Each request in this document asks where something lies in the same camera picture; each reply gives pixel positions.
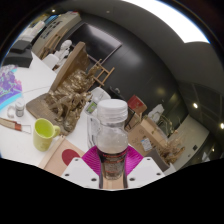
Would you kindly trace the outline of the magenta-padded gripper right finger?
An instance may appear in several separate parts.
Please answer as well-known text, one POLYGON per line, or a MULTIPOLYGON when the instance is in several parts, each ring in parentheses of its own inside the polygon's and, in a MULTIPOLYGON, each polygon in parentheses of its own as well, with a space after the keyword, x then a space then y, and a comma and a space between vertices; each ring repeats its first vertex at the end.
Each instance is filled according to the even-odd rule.
POLYGON ((139 188, 164 177, 152 157, 143 157, 133 147, 127 148, 124 163, 124 187, 139 188))

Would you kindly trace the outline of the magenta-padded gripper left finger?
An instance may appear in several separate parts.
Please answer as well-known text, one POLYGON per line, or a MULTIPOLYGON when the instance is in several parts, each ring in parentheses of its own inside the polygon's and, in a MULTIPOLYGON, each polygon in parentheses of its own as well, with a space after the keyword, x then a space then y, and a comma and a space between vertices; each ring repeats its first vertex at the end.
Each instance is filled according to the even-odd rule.
POLYGON ((84 188, 100 188, 100 159, 95 148, 89 149, 83 156, 66 149, 62 160, 66 165, 62 178, 84 188))

